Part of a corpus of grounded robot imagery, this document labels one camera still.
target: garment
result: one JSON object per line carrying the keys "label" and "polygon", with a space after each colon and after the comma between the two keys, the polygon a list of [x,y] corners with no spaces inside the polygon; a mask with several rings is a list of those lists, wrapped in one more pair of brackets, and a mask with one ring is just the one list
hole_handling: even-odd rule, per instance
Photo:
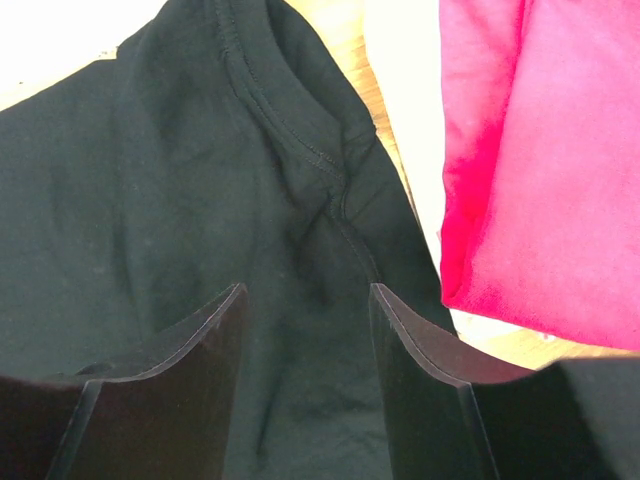
{"label": "garment", "polygon": [[441,0],[443,299],[640,348],[637,4]]}
{"label": "garment", "polygon": [[364,34],[420,226],[439,265],[445,190],[438,2],[367,0]]}
{"label": "garment", "polygon": [[389,478],[369,284],[453,326],[364,104],[295,11],[170,0],[0,114],[0,144],[2,373],[73,373],[243,282],[225,475]]}

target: white fabric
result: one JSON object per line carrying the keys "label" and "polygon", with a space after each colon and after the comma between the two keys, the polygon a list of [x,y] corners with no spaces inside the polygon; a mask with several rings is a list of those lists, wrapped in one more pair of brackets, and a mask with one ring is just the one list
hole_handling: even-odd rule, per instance
{"label": "white fabric", "polygon": [[[439,2],[366,0],[364,36],[420,226],[439,273],[445,208]],[[451,314],[458,332],[476,340],[520,329],[457,310]]]}

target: wooden table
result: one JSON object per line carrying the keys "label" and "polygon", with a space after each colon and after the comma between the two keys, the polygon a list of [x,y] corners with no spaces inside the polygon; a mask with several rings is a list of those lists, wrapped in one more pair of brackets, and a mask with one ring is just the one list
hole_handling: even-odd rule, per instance
{"label": "wooden table", "polygon": [[[353,84],[364,102],[369,107],[373,120],[378,129],[378,135],[396,168],[405,188],[406,175],[396,148],[396,142],[386,114],[384,101],[378,89],[375,76],[367,61],[362,22],[364,16],[364,0],[288,0],[307,21],[316,29],[340,66],[346,77]],[[158,0],[137,0],[136,9],[148,9],[149,18],[157,11]],[[58,24],[64,21],[66,15],[60,19],[50,18],[49,22]],[[57,31],[63,31],[64,25],[58,24]],[[96,58],[113,58],[116,53],[115,45],[108,45],[95,52]],[[24,78],[19,83],[0,89],[0,110],[20,100],[23,100],[43,88],[51,85],[62,77],[83,67],[89,60],[84,50],[82,54],[73,48],[64,51],[53,51],[63,65],[73,65],[65,71],[46,71],[37,78]],[[461,332],[461,337],[476,348],[492,354],[498,358],[529,368],[539,368],[555,359],[579,356],[629,355],[629,352],[581,345],[557,338],[545,338],[543,335],[521,329],[506,335],[492,335],[487,331],[490,326],[478,320],[474,328]]]}

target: black sweatshirt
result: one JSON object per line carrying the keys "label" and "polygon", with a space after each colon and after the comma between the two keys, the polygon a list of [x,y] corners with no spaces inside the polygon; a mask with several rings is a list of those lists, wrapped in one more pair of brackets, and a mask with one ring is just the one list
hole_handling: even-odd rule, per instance
{"label": "black sweatshirt", "polygon": [[0,225],[5,375],[73,374],[247,284],[231,480],[388,480],[370,283],[453,331],[366,107],[280,0],[169,0],[2,112]]}

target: pink fabric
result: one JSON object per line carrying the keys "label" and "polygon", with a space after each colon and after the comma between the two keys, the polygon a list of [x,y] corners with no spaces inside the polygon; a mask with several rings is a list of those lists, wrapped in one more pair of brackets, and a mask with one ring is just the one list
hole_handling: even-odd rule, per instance
{"label": "pink fabric", "polygon": [[440,8],[445,304],[640,349],[640,2]]}

